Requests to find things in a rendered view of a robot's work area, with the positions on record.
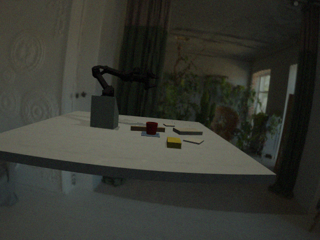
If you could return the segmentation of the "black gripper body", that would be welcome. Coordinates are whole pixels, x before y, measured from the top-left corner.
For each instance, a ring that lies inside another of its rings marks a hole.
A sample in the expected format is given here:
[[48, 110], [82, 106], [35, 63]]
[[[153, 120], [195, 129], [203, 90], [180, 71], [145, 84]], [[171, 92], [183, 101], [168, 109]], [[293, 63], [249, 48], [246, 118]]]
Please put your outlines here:
[[147, 74], [146, 76], [144, 75], [139, 75], [139, 80], [138, 82], [141, 84], [141, 83], [144, 83], [144, 90], [147, 91], [148, 90], [148, 87], [149, 87], [149, 77], [151, 76], [151, 69], [148, 69], [147, 71]]

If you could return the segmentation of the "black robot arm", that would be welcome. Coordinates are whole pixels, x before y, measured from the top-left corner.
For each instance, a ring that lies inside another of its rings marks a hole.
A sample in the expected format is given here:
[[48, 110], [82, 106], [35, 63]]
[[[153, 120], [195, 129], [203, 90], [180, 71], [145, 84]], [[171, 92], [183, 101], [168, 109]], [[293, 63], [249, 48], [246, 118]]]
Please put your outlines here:
[[[92, 76], [96, 78], [99, 83], [101, 84], [103, 90], [102, 90], [102, 97], [107, 96], [107, 97], [114, 97], [114, 88], [111, 85], [108, 85], [107, 82], [104, 80], [102, 77], [103, 74], [111, 74], [116, 77], [119, 77], [121, 80], [128, 82], [130, 81], [131, 83], [133, 81], [139, 82], [139, 77], [140, 77], [140, 68], [135, 67], [130, 71], [120, 71], [116, 70], [114, 68], [108, 67], [107, 65], [101, 66], [101, 65], [96, 65], [91, 68], [92, 69]], [[100, 72], [100, 69], [103, 69], [102, 72]]]

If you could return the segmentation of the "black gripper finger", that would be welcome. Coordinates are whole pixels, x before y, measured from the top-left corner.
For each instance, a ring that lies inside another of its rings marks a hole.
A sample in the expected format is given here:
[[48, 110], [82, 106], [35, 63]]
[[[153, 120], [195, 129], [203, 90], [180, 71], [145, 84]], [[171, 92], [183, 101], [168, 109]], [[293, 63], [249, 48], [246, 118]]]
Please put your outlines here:
[[151, 76], [150, 76], [151, 79], [159, 79], [160, 77], [158, 77], [157, 75], [154, 75], [151, 71]]
[[157, 84], [152, 84], [152, 83], [149, 82], [148, 89], [153, 88], [153, 87], [157, 87], [157, 86], [158, 86]]

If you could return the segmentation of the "yellow block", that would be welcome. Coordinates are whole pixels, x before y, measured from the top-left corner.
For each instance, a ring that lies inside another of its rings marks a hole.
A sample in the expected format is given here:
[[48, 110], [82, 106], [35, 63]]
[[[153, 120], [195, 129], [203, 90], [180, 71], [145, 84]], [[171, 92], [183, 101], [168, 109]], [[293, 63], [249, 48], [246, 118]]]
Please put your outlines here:
[[177, 137], [167, 137], [167, 148], [171, 149], [181, 149], [182, 142], [180, 138]]

